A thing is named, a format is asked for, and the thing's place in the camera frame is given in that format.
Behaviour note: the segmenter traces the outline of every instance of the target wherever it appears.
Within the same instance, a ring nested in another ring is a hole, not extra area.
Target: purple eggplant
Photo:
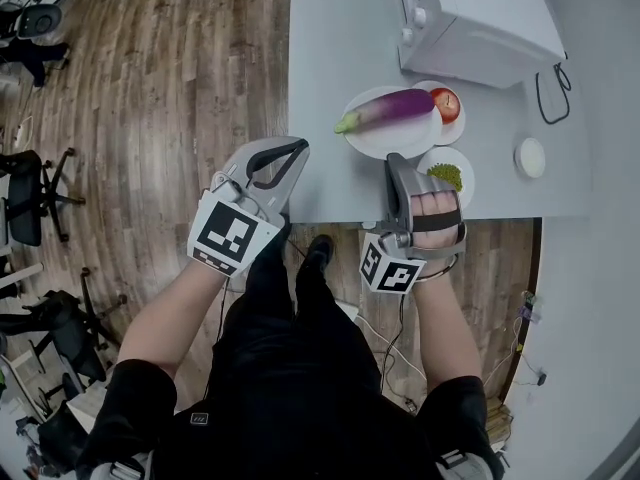
[[[422,89],[405,89],[380,96],[347,112],[335,132],[354,133],[433,111],[433,96]]]

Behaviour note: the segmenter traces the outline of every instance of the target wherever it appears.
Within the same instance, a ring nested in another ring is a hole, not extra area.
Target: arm
[[[451,193],[428,194],[412,199],[414,215],[447,213],[456,208]],[[416,233],[417,247],[437,249],[453,245],[457,229]],[[441,272],[444,261],[430,262],[422,275]],[[462,314],[448,274],[417,283],[413,295],[418,306],[420,323],[420,354],[427,375],[429,390],[458,377],[482,375],[480,354],[471,329]]]
[[[452,193],[413,198],[414,215],[447,213],[456,208]],[[439,249],[453,245],[457,229],[416,233],[417,247]],[[431,261],[422,275],[442,272],[445,261]],[[444,456],[454,450],[473,454],[486,462],[494,480],[504,468],[489,443],[487,400],[480,375],[480,354],[467,325],[448,274],[413,289],[420,323],[420,352],[427,375],[429,396],[418,413],[433,450]]]
[[[135,317],[118,363],[141,359],[174,378],[226,277],[197,261]]]

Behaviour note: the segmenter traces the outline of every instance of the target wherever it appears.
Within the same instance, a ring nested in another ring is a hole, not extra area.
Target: wall
[[[508,478],[518,480],[585,479],[640,416],[640,0],[551,2],[585,104],[594,204],[588,220],[545,222],[543,320],[525,354],[549,377],[507,400]],[[532,377],[521,365],[517,380]]]

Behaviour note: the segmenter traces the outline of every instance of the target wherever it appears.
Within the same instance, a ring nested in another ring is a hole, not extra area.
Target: label
[[[218,191],[205,191],[189,233],[187,255],[228,277],[247,268],[280,231]]]
[[[424,261],[393,258],[378,242],[380,237],[367,233],[360,258],[360,275],[372,292],[407,294],[418,278]]]

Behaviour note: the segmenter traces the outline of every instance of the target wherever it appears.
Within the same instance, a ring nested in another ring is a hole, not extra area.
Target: white bowl
[[[520,172],[529,178],[539,178],[547,165],[542,144],[533,137],[524,139],[516,148],[514,160]]]
[[[464,127],[467,124],[467,113],[464,111],[464,105],[462,104],[460,95],[451,87],[444,85],[442,82],[436,82],[435,80],[424,80],[422,82],[418,82],[413,86],[413,88],[422,89],[427,92],[431,92],[434,89],[449,89],[456,95],[460,101],[460,115],[453,123],[442,125],[442,133],[439,138],[436,138],[436,146],[448,146],[449,144],[453,144],[457,141],[462,135],[462,132],[464,132]]]

